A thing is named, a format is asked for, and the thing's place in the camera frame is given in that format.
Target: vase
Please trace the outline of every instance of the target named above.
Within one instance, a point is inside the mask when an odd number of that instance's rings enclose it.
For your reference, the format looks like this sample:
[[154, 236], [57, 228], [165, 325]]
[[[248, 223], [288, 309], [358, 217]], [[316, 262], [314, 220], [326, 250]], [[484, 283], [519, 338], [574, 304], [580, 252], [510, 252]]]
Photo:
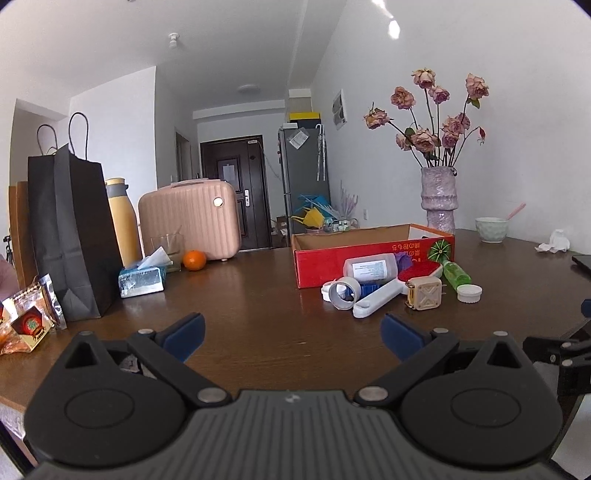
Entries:
[[427, 211], [427, 226], [455, 233], [453, 211], [457, 208], [456, 170], [452, 167], [421, 169], [421, 207]]

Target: white bowl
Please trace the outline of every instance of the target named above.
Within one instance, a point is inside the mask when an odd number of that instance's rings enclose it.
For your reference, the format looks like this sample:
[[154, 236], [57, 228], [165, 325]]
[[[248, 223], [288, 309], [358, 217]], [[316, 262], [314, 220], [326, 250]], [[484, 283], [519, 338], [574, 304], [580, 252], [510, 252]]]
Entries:
[[497, 217], [480, 217], [476, 219], [476, 230], [480, 240], [486, 244], [500, 244], [507, 236], [509, 220]]

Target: gray refrigerator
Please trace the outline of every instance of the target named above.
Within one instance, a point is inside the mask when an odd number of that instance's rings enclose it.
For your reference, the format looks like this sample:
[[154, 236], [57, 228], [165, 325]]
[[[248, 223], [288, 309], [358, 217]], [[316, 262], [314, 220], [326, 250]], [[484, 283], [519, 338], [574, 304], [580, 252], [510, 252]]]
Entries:
[[298, 213], [304, 202], [300, 195], [322, 195], [330, 202], [329, 178], [323, 177], [317, 181], [318, 169], [318, 130], [307, 128], [308, 139], [300, 148], [294, 147], [289, 138], [297, 132], [296, 129], [281, 128], [279, 130], [279, 162], [283, 178], [283, 196], [285, 199], [285, 214], [287, 215], [287, 238], [291, 245], [294, 233], [305, 233], [306, 227], [300, 222], [292, 220], [291, 216]]

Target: smoke detector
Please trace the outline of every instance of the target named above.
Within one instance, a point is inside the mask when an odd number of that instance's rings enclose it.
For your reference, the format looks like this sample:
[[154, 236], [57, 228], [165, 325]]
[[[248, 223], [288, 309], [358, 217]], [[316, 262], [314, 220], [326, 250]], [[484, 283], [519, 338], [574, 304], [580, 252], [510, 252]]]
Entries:
[[170, 43], [168, 44], [169, 48], [177, 48], [178, 44], [177, 44], [177, 40], [179, 38], [179, 34], [178, 33], [171, 33], [168, 37], [170, 39]]

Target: pink suitcase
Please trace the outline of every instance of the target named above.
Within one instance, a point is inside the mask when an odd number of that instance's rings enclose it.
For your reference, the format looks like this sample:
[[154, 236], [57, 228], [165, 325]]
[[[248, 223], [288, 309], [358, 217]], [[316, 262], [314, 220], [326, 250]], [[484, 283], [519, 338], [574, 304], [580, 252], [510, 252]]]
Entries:
[[236, 193], [221, 180], [186, 180], [143, 195], [139, 224], [144, 253], [152, 254], [152, 237], [184, 236], [185, 251], [201, 250], [208, 260], [226, 260], [240, 249]]

